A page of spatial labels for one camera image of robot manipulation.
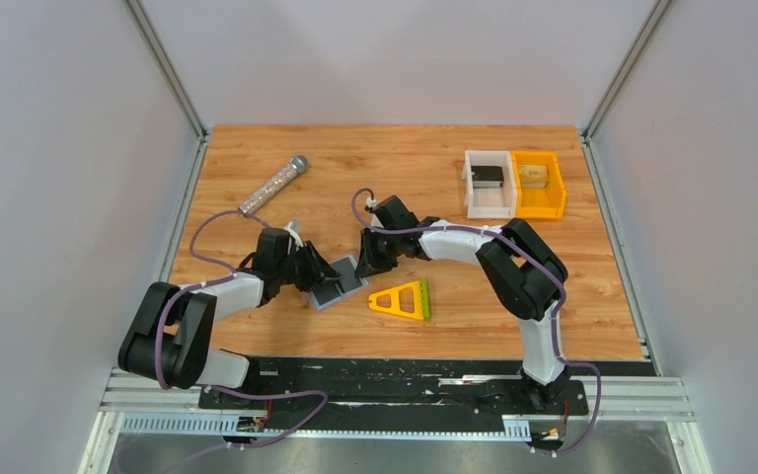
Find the pink leather card holder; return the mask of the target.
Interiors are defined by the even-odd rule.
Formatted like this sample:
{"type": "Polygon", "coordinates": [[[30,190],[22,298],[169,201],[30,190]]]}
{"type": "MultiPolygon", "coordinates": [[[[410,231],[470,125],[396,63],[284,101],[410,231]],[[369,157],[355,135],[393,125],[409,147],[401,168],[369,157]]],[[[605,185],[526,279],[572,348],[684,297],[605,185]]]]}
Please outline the pink leather card holder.
{"type": "Polygon", "coordinates": [[[322,283],[309,293],[309,301],[316,310],[323,311],[336,305],[369,284],[367,278],[355,274],[356,264],[357,261],[353,255],[346,255],[331,262],[331,267],[340,277],[334,281],[322,283]]]}

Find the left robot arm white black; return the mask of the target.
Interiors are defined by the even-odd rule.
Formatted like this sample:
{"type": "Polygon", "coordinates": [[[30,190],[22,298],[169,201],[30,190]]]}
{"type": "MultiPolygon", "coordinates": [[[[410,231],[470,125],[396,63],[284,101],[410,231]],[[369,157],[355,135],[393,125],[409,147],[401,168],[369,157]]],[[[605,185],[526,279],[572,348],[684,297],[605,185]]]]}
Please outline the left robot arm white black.
{"type": "Polygon", "coordinates": [[[227,276],[187,285],[152,283],[123,338],[117,365],[164,389],[237,389],[251,376],[254,363],[212,347],[215,323],[268,304],[285,285],[309,293],[340,277],[314,244],[301,241],[292,228],[266,228],[255,251],[227,276]]]}

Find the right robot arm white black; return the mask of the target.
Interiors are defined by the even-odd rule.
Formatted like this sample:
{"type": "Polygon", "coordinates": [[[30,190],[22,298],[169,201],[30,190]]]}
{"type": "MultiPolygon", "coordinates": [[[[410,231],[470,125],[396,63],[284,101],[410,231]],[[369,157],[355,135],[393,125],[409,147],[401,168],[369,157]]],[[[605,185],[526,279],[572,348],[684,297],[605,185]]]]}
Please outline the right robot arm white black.
{"type": "Polygon", "coordinates": [[[569,381],[556,320],[568,270],[540,235],[520,218],[494,227],[418,219],[399,197],[378,201],[372,190],[363,193],[371,218],[362,223],[356,275],[387,273],[401,257],[481,268],[498,301],[518,320],[525,398],[537,409],[558,402],[569,381]]]}

